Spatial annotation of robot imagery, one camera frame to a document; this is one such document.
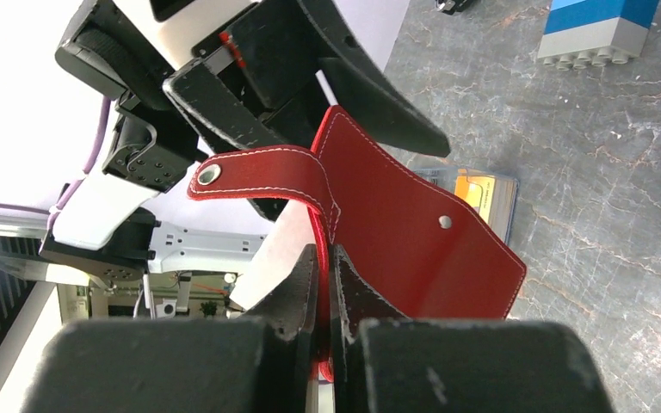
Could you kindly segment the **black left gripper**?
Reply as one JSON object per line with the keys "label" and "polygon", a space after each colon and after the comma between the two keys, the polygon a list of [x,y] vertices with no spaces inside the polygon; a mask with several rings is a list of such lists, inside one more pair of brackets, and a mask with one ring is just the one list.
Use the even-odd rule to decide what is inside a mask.
{"label": "black left gripper", "polygon": [[313,140],[316,39],[297,1],[84,1],[55,59],[160,138],[224,154]]}

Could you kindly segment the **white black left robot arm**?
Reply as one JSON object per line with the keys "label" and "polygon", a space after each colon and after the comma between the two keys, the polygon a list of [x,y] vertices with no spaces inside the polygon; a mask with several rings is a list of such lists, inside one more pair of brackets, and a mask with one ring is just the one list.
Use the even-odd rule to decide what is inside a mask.
{"label": "white black left robot arm", "polygon": [[446,135],[391,86],[332,1],[84,1],[55,53],[118,120],[102,166],[51,209],[40,255],[108,282],[241,273],[255,235],[160,222],[144,204],[207,154],[312,142],[322,72],[378,142],[443,157]]}

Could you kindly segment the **red leather card holder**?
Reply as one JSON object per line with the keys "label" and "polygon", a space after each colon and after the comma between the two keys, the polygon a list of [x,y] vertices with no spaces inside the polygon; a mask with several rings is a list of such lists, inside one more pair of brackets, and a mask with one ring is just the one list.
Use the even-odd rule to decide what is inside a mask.
{"label": "red leather card holder", "polygon": [[210,157],[187,194],[299,202],[318,246],[320,290],[328,289],[328,249],[340,245],[362,279],[408,317],[503,319],[527,271],[465,201],[393,159],[337,105],[310,148]]}

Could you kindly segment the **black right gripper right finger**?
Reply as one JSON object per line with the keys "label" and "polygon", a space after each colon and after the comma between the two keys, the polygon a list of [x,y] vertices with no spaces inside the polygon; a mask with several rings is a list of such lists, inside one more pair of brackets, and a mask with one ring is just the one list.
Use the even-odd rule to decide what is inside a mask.
{"label": "black right gripper right finger", "polygon": [[363,280],[341,245],[333,246],[330,255],[329,296],[334,407],[336,412],[352,412],[365,391],[361,350],[354,345],[360,322],[407,316]]}

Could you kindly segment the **clear plastic card box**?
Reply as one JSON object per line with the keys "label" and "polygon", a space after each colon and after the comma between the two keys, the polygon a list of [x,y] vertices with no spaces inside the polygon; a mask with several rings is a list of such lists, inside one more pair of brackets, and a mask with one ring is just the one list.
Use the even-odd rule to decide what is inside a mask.
{"label": "clear plastic card box", "polygon": [[454,166],[420,168],[414,172],[464,200],[506,245],[509,244],[519,187],[517,179]]}

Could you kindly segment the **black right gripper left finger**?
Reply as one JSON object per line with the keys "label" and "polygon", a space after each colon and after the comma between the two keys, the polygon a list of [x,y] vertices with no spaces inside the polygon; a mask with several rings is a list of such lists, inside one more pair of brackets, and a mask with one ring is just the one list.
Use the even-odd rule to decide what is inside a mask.
{"label": "black right gripper left finger", "polygon": [[250,311],[264,322],[254,412],[318,410],[317,249],[308,244],[292,270]]}

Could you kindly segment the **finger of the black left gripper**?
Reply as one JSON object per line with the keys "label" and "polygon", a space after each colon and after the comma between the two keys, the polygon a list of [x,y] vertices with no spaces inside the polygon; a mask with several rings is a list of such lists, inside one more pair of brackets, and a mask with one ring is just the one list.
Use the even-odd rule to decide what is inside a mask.
{"label": "finger of the black left gripper", "polygon": [[403,97],[361,46],[332,1],[298,1],[317,35],[319,67],[337,103],[376,141],[445,157],[445,132]]}

